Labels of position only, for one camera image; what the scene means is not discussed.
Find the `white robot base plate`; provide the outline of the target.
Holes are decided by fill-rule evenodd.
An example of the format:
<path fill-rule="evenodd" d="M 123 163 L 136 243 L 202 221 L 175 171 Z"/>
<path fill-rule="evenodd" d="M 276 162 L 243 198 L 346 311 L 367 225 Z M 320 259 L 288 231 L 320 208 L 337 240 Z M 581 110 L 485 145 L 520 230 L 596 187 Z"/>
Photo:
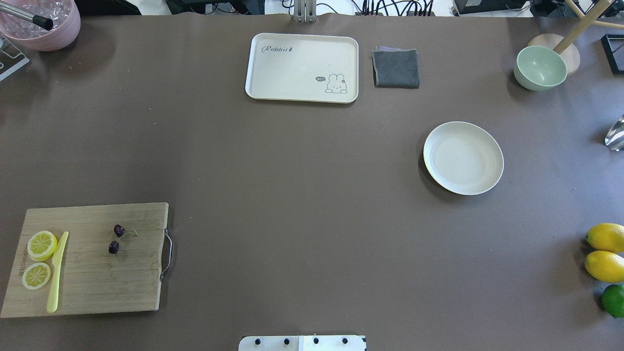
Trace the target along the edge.
<path fill-rule="evenodd" d="M 366 351 L 360 335 L 262 335 L 243 337 L 239 351 Z"/>

